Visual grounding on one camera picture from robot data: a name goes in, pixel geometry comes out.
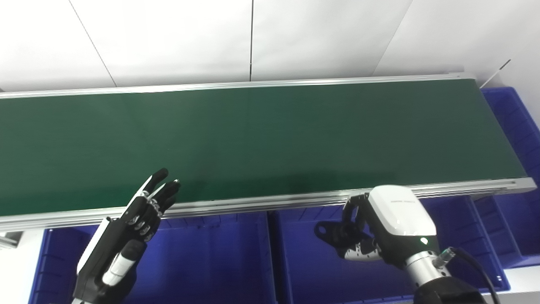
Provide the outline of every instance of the blue plastic bin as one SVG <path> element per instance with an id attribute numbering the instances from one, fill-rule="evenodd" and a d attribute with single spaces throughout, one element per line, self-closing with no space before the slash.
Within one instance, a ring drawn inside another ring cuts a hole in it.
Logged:
<path id="1" fill-rule="evenodd" d="M 45 233 L 30 304 L 73 300 L 78 259 L 96 226 Z M 266 213 L 164 220 L 125 304 L 274 304 Z"/>
<path id="2" fill-rule="evenodd" d="M 540 185 L 540 131 L 514 88 L 483 89 L 527 174 Z M 540 265 L 540 190 L 476 203 L 504 268 Z"/>
<path id="3" fill-rule="evenodd" d="M 423 201 L 436 226 L 440 245 L 462 247 L 484 266 L 497 290 L 509 285 L 489 238 L 468 197 Z M 381 303 L 410 300 L 414 292 L 406 272 L 383 261 L 352 262 L 338 257 L 313 233 L 317 221 L 339 220 L 342 206 L 280 210 L 271 217 L 274 274 L 281 304 Z M 485 289 L 482 277 L 458 258 L 453 276 Z"/>

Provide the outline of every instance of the cable connector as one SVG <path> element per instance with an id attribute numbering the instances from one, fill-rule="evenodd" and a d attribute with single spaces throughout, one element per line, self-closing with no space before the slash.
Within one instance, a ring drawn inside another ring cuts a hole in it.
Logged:
<path id="1" fill-rule="evenodd" d="M 452 247 L 446 248 L 440 255 L 433 259 L 433 266 L 437 269 L 442 269 L 451 259 L 456 256 L 456 253 L 452 250 Z"/>

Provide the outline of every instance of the black cable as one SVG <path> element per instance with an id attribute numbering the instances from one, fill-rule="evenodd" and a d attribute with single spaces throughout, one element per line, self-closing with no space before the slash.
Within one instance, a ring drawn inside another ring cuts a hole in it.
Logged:
<path id="1" fill-rule="evenodd" d="M 482 277 L 484 278 L 485 283 L 488 285 L 491 298 L 493 298 L 493 303 L 501 304 L 499 300 L 499 296 L 495 292 L 495 287 L 493 286 L 493 283 L 491 283 L 491 280 L 489 279 L 488 274 L 485 273 L 482 265 L 478 261 L 476 261 L 476 259 L 472 255 L 470 255 L 468 252 L 466 252 L 465 250 L 461 248 L 450 247 L 450 250 L 452 250 L 460 258 L 464 259 L 465 262 L 471 264 L 474 268 L 476 268 L 476 270 L 478 270 L 482 274 Z"/>

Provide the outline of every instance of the white wall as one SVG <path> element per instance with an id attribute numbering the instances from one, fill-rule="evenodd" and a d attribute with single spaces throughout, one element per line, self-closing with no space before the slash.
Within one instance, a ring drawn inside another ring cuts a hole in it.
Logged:
<path id="1" fill-rule="evenodd" d="M 0 7 L 4 91 L 247 81 L 251 55 L 252 80 L 466 71 L 482 83 L 540 29 L 536 0 L 0 0 Z"/>
<path id="2" fill-rule="evenodd" d="M 486 86 L 514 87 L 536 125 L 540 125 L 540 31 Z"/>

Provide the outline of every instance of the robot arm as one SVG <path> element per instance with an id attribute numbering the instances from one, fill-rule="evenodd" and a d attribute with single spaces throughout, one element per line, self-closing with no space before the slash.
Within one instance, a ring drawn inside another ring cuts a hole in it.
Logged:
<path id="1" fill-rule="evenodd" d="M 77 264 L 73 304 L 118 304 L 131 291 L 136 267 L 163 213 L 174 204 L 178 180 L 156 186 L 168 175 L 150 176 L 118 219 L 103 219 Z"/>
<path id="2" fill-rule="evenodd" d="M 366 224 L 373 237 L 364 232 Z M 406 187 L 378 186 L 350 197 L 342 221 L 318 222 L 315 235 L 346 260 L 383 259 L 407 271 L 416 288 L 415 304 L 485 303 L 475 287 L 450 275 L 445 265 L 456 249 L 439 255 L 435 224 Z"/>

